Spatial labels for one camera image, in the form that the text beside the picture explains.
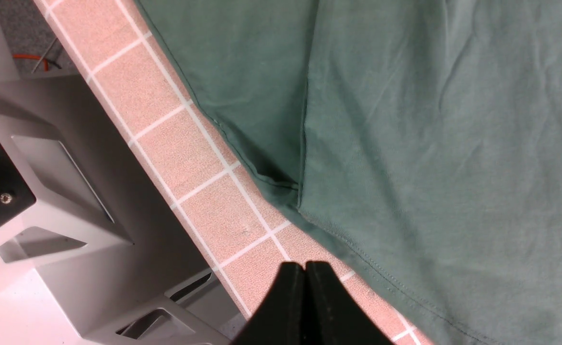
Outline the grey robot base mount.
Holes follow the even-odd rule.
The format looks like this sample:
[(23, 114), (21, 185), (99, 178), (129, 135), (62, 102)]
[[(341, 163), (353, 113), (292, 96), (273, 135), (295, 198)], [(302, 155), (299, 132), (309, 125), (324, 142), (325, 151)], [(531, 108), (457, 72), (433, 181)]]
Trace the grey robot base mount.
[(210, 271), (79, 74), (23, 76), (0, 25), (0, 345), (227, 345)]

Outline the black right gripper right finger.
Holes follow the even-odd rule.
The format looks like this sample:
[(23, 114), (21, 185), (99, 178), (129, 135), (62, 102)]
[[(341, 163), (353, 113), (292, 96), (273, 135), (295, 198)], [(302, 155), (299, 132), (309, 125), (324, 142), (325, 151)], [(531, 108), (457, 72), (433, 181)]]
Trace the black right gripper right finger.
[(391, 345), (348, 293), (331, 265), (307, 262), (303, 291), (305, 345)]

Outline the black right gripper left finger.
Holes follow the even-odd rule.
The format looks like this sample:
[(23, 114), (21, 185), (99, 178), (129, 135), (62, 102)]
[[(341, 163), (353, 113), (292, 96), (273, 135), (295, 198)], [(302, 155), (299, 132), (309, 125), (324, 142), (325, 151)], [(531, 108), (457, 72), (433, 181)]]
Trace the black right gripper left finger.
[(259, 308), (231, 344), (299, 345), (304, 286), (302, 266), (283, 262)]

